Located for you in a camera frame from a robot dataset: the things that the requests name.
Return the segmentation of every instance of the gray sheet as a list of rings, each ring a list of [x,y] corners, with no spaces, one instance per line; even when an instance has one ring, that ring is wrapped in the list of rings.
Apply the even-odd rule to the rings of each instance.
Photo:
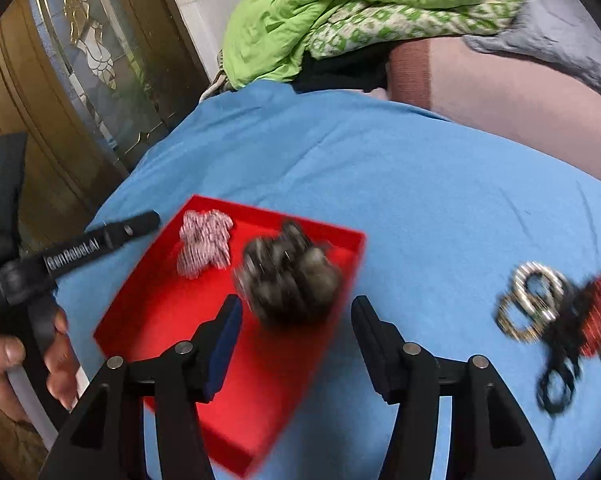
[[[465,36],[478,52],[509,52],[554,64],[601,93],[601,31],[579,0],[528,0],[513,27]]]

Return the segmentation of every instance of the green blanket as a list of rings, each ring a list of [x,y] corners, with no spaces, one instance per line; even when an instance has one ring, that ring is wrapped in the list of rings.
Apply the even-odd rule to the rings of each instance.
[[[524,0],[242,0],[229,19],[223,69],[236,89],[290,81],[303,52],[338,56],[377,41],[495,34]]]

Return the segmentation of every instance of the human hand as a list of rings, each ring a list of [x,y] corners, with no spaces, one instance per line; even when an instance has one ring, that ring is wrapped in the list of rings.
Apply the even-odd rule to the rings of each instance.
[[[61,308],[56,313],[55,327],[54,341],[44,356],[50,371],[47,388],[69,410],[77,395],[76,372],[79,364],[67,335],[67,317]],[[24,356],[24,346],[19,339],[0,336],[0,409],[17,422],[29,422],[29,419],[7,379],[6,371],[22,364]]]

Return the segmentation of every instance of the blue tablecloth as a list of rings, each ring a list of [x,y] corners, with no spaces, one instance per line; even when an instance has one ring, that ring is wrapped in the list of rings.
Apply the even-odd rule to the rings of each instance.
[[[540,439],[558,480],[575,480],[601,447],[601,362],[585,363],[574,404],[552,420],[535,402],[541,344],[493,321],[513,268],[538,260],[582,282],[601,271],[601,182],[515,142],[348,91],[296,95],[257,81],[200,105],[152,148],[92,225],[155,209],[168,221],[192,193],[362,230],[354,294],[435,355],[488,356]],[[140,259],[145,238],[60,284],[59,303],[88,375],[92,333]],[[374,393],[344,317],[308,396],[254,478],[372,480],[396,414]],[[433,479],[445,477],[443,401]],[[151,428],[153,419],[146,416]],[[158,479],[155,434],[148,468]],[[216,468],[217,478],[230,475]]]

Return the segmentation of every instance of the red tray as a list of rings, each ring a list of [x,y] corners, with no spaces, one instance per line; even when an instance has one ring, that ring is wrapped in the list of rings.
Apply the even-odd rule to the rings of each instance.
[[[232,218],[231,269],[208,269],[195,280],[178,276],[178,232],[189,209],[218,209]],[[345,286],[329,318],[311,328],[268,331],[244,306],[224,386],[213,402],[198,405],[210,457],[241,477],[266,457],[309,386],[349,298],[365,245],[363,233],[194,195],[149,247],[94,333],[106,357],[121,355],[130,362],[156,357],[191,338],[234,292],[232,271],[242,262],[244,246],[254,237],[276,235],[284,218],[295,219],[312,240],[332,245],[327,256],[342,270]]]

